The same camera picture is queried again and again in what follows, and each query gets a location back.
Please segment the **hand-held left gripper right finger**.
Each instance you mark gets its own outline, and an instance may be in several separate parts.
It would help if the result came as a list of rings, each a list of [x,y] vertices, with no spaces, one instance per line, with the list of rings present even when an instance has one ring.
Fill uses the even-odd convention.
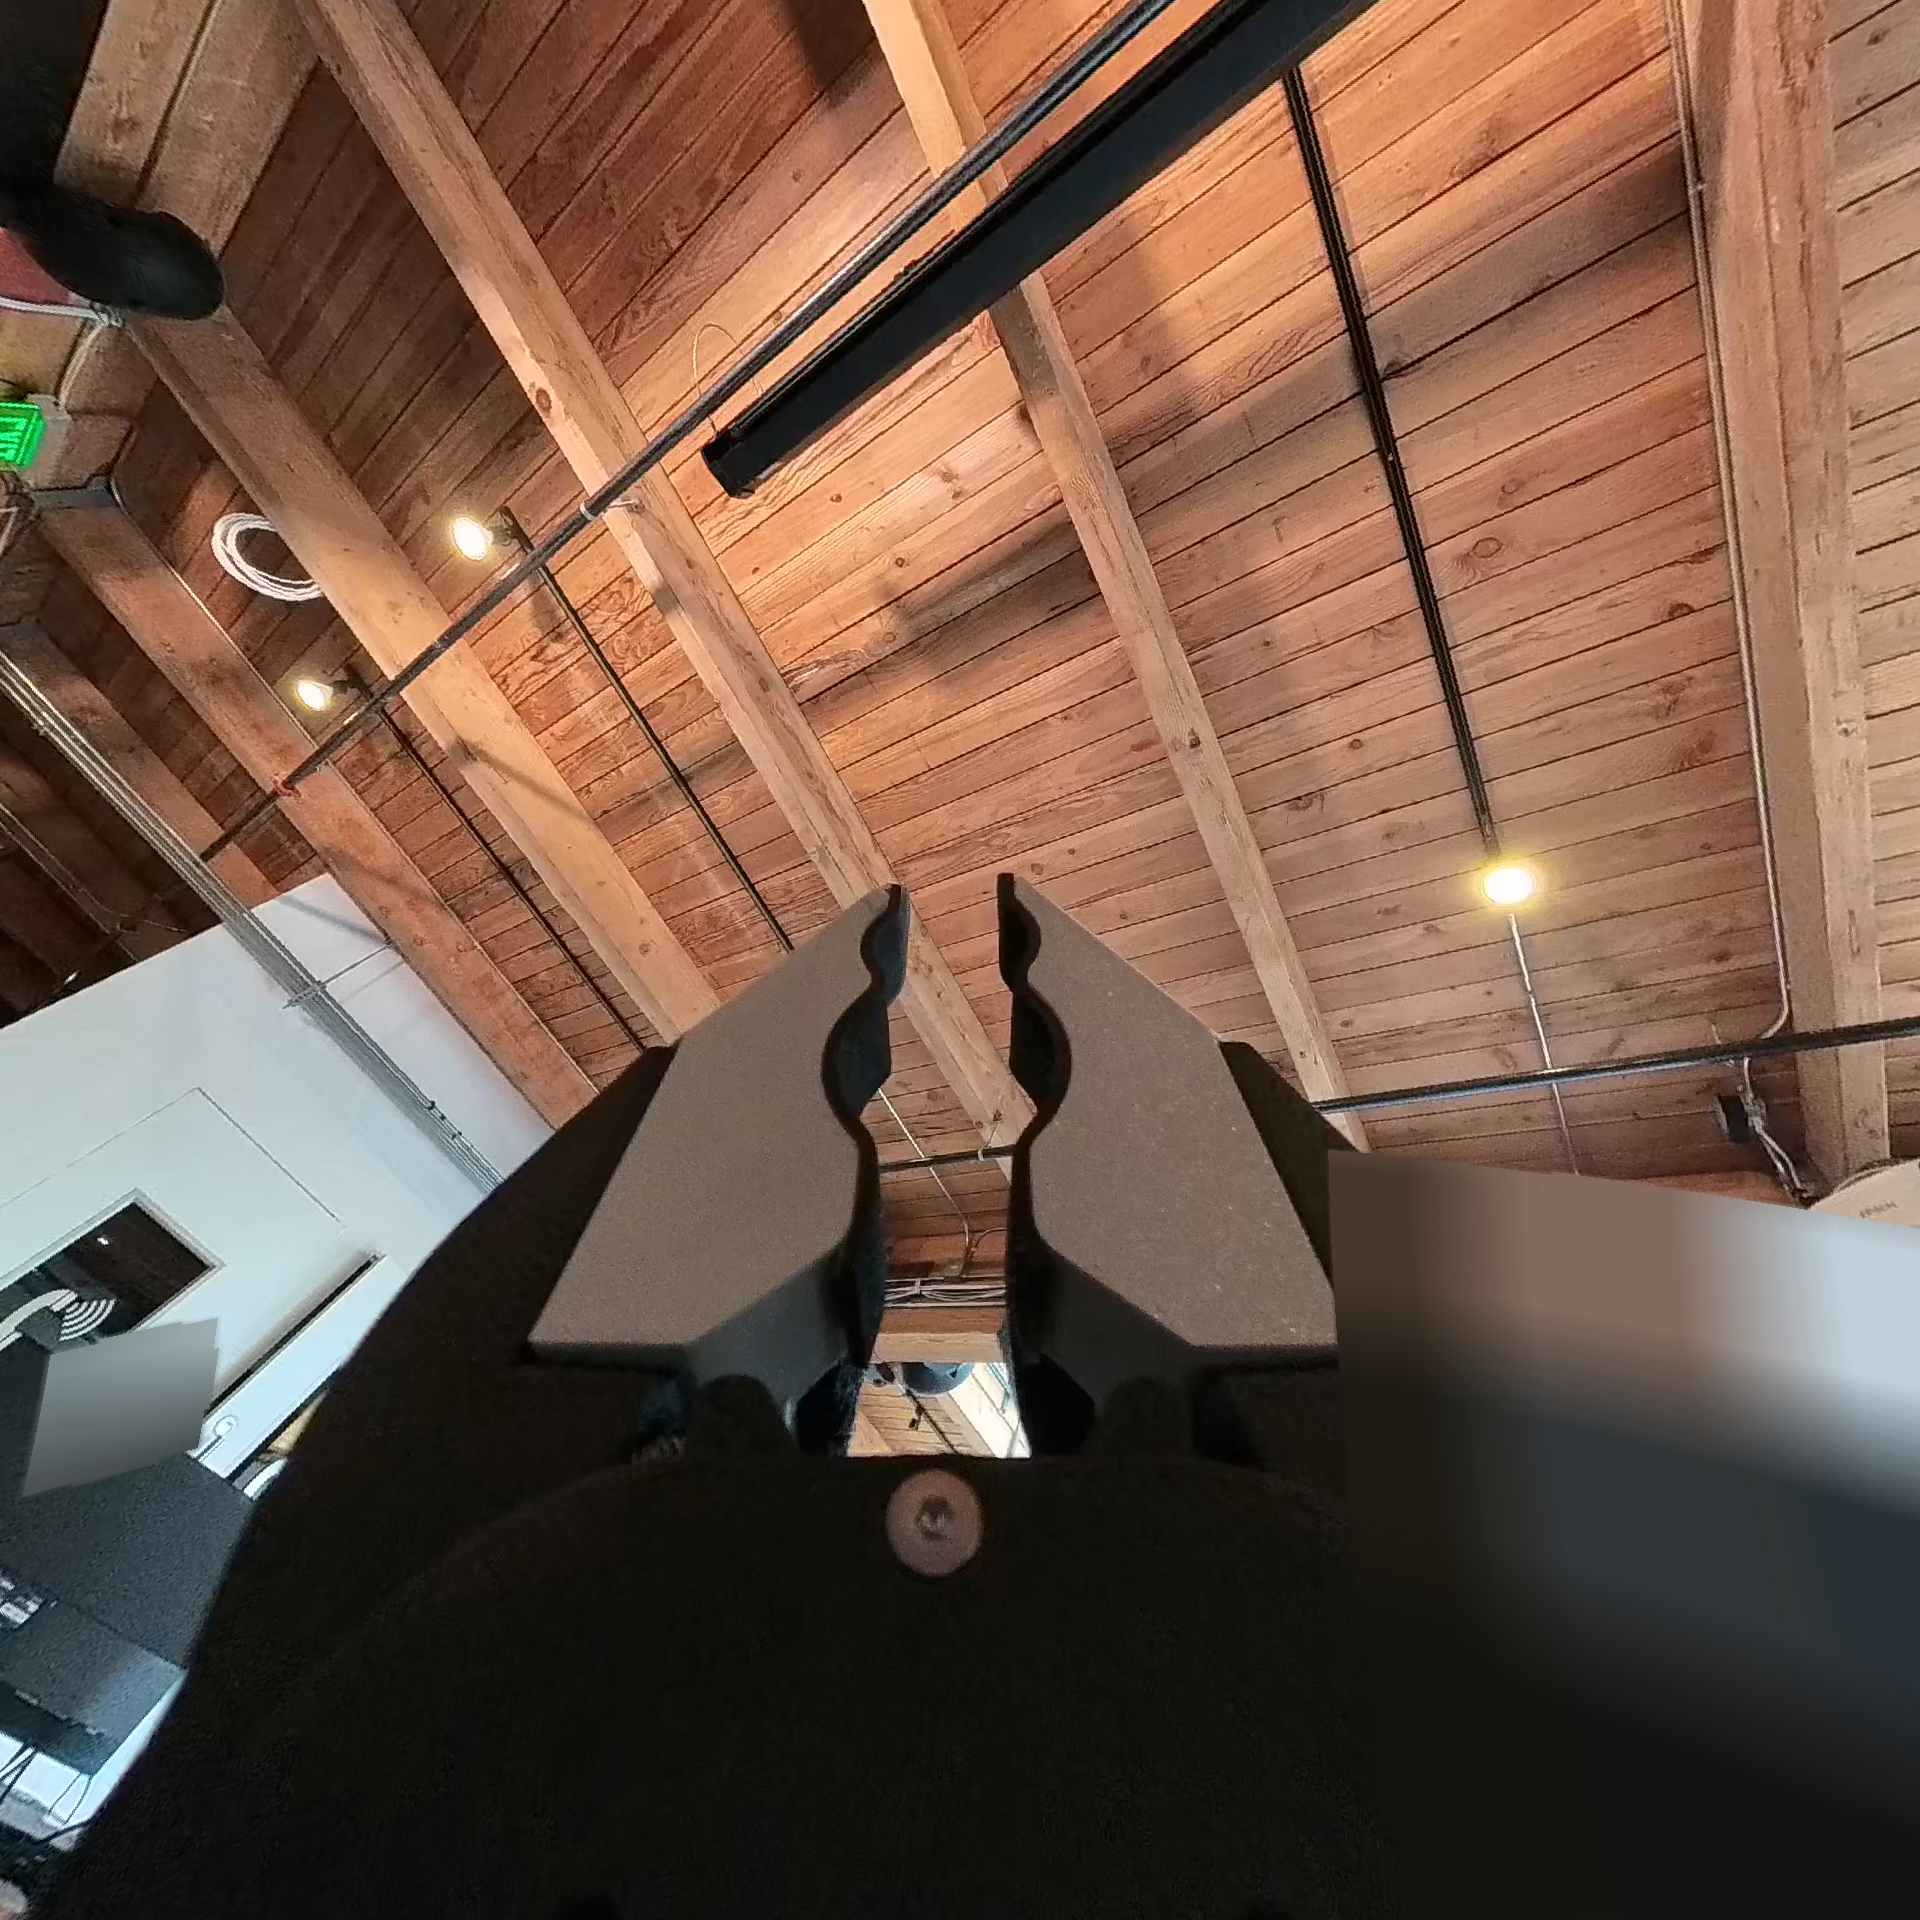
[[[1012,1157],[1007,1345],[1025,1434],[1076,1450],[1116,1391],[1210,1424],[1227,1381],[1337,1363],[1335,1126],[1032,881],[999,875]]]

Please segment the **grey metal conduit bundle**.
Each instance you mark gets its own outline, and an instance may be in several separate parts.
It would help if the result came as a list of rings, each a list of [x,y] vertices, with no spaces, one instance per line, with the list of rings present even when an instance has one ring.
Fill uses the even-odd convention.
[[[500,1185],[504,1175],[396,1058],[346,1009],[331,987],[220,878],[178,826],[116,773],[103,750],[4,654],[3,687],[30,727],[48,737],[67,762],[129,822],[185,886],[228,928],[252,961],[300,1009],[396,1110],[407,1118],[480,1192]]]

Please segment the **dark wall window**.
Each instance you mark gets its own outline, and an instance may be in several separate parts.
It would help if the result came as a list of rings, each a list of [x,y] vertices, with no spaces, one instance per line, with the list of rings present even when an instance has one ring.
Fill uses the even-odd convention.
[[[51,1353],[116,1336],[211,1271],[195,1242],[131,1199],[3,1287],[3,1338]]]

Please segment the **black hanging linear lamp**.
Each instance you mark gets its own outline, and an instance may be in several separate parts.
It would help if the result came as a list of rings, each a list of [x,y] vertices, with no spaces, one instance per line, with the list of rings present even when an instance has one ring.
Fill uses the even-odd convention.
[[[722,427],[704,445],[710,473],[729,496],[750,496],[1362,10],[1362,1],[1210,10]]]

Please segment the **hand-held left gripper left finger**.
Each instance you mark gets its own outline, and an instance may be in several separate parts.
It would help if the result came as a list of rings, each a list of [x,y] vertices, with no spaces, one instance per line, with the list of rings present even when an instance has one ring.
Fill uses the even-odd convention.
[[[675,1046],[532,1328],[544,1360],[756,1381],[848,1447],[882,1312],[879,1146],[905,888],[865,893]]]

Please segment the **black horizontal pipe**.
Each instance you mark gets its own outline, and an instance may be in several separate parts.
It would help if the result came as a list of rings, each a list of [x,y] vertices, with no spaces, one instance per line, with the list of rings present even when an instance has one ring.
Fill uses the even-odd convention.
[[[1368,1113],[1392,1113],[1400,1109],[1420,1109],[1448,1104],[1470,1096],[1494,1096],[1511,1091],[1546,1091],[1560,1087],[1580,1087],[1601,1080],[1640,1078],[1670,1071],[1695,1071],[1720,1064],[1743,1064],[1760,1061],[1798,1058],[1804,1053],[1830,1053],[1858,1046],[1882,1046],[1890,1042],[1907,1042],[1919,1038],[1919,1014],[1902,1014],[1894,1018],[1842,1023],[1817,1031],[1784,1031],[1776,1034],[1716,1042],[1707,1046],[1680,1046],[1632,1058],[1617,1058],[1607,1063],[1576,1063],[1564,1066],[1542,1066],[1530,1071],[1505,1071],[1474,1078],[1456,1078],[1448,1083],[1425,1083],[1418,1087],[1392,1087],[1371,1094],[1344,1094],[1316,1098],[1313,1109],[1326,1118],[1348,1118]]]

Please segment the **white projector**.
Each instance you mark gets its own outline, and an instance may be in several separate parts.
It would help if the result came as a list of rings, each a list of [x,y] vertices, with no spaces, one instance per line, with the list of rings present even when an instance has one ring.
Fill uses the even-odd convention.
[[[1865,1168],[1814,1201],[1814,1210],[1856,1216],[1919,1229],[1920,1165],[1902,1159]]]

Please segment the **long black ceiling pipe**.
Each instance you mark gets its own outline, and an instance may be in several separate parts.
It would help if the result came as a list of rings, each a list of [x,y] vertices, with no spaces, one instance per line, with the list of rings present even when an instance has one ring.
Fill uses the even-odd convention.
[[[272,800],[288,800],[300,784],[330,766],[346,742],[368,731],[377,715],[392,707],[415,682],[426,679],[456,647],[510,597],[531,582],[576,536],[600,525],[612,511],[634,505],[640,479],[658,469],[666,457],[686,443],[702,423],[722,408],[734,394],[750,386],[791,344],[820,323],[848,294],[875,270],[895,258],[915,234],[929,227],[951,203],[956,203],[979,178],[984,178],[1015,144],[1026,139],[1041,122],[1060,109],[1075,91],[1094,81],[1127,46],[1146,33],[1169,10],[1169,1],[1140,1],[1119,10],[1106,26],[1091,37],[1067,62],[1064,62],[1019,106],[1010,109],[993,130],[964,149],[953,163],[938,174],[904,210],[882,225],[860,251],[838,267],[818,288],[783,317],[755,346],[739,358],[694,402],[672,416],[651,438],[639,443],[625,466],[609,473],[598,490],[584,496],[576,509],[564,515],[546,539],[527,549],[521,562],[497,578],[497,582],[456,617],[439,638],[433,638],[406,666],[392,671],[371,695],[368,703],[321,737],[291,775],[271,787]]]

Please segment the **black round duct elbow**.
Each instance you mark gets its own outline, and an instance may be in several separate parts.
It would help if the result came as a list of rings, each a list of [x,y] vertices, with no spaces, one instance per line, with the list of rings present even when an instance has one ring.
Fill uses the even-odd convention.
[[[218,255],[178,217],[121,208],[56,179],[3,187],[4,271],[26,297],[206,320],[225,304]]]

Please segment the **long black lighting track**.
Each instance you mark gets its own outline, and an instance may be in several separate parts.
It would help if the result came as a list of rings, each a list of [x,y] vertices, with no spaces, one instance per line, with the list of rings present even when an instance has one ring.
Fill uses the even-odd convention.
[[[1448,712],[1448,731],[1467,802],[1472,808],[1479,846],[1486,856],[1502,854],[1502,835],[1498,816],[1494,811],[1488,784],[1482,769],[1479,742],[1472,731],[1472,717],[1466,702],[1466,690],[1456,674],[1456,657],[1449,641],[1442,601],[1433,581],[1425,529],[1414,499],[1409,474],[1401,458],[1401,440],[1391,413],[1386,378],[1376,360],[1375,333],[1366,312],[1361,282],[1354,267],[1348,234],[1339,217],[1337,189],[1329,168],[1329,155],[1313,114],[1313,95],[1302,66],[1289,66],[1282,73],[1282,97],[1287,118],[1295,133],[1295,144],[1304,163],[1304,178],[1313,203],[1313,217],[1322,238],[1329,271],[1335,285],[1335,304],[1352,352],[1355,389],[1361,406],[1371,433],[1376,462],[1382,469],[1386,502],[1396,528],[1401,559],[1414,586],[1415,609],[1423,619],[1432,671]]]

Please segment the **black panel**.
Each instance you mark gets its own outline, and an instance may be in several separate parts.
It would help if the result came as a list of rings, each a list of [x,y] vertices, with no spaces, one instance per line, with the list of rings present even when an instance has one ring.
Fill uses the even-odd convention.
[[[4,1502],[4,1736],[98,1774],[184,1679],[255,1511],[193,1455]]]

